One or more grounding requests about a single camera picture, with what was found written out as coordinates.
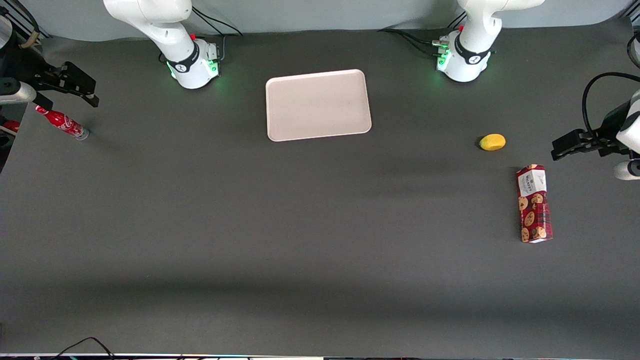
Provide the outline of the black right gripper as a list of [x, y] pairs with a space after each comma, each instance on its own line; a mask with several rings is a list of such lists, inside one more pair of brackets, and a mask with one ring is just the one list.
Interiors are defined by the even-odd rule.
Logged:
[[18, 82], [36, 92], [33, 103], [45, 111], [53, 109], [53, 101], [42, 91], [57, 91], [82, 98], [96, 109], [99, 98], [95, 94], [96, 80], [70, 61], [54, 67], [32, 48], [2, 48], [2, 93], [15, 94]]

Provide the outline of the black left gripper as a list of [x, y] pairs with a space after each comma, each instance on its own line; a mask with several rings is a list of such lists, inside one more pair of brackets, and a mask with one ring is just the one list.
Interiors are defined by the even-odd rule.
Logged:
[[620, 154], [633, 157], [633, 151], [617, 138], [619, 132], [631, 127], [629, 120], [632, 101], [627, 100], [606, 114], [594, 137], [583, 129], [574, 129], [551, 142], [551, 159], [558, 161], [568, 155], [597, 151], [600, 157]]

